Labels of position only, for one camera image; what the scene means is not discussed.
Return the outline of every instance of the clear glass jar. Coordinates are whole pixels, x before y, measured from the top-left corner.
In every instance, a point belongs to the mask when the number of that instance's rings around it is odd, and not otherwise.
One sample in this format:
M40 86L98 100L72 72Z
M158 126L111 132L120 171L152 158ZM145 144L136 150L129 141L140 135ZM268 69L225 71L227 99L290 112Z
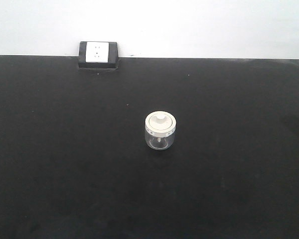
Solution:
M173 115L164 111L153 112L145 120L145 141L152 149L168 149L174 142L175 130Z

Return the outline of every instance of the white wall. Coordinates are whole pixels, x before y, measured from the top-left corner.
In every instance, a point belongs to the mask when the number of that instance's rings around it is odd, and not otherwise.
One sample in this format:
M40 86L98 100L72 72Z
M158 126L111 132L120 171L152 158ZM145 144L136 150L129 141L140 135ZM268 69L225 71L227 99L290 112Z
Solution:
M299 59L299 0L0 0L0 54Z

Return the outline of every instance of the black table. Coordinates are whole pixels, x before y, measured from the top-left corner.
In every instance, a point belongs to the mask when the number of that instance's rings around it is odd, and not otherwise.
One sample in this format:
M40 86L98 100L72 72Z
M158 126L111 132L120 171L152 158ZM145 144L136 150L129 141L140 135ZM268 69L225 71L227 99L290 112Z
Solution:
M299 238L299 60L0 56L3 238Z

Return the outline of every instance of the wall socket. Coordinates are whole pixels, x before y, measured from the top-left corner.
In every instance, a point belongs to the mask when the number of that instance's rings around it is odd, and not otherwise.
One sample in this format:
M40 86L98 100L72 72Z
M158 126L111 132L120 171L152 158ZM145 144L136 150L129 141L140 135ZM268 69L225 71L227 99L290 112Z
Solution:
M109 62L109 43L88 41L86 43L86 62Z
M117 68L119 62L116 42L81 41L79 68Z

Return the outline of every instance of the small container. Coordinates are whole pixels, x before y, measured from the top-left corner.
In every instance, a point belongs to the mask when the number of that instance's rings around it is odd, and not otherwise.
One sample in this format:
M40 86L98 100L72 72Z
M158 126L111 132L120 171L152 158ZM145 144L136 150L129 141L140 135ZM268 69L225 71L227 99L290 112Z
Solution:
M175 138L176 120L170 113L156 111L145 119L145 141L155 150L171 147Z

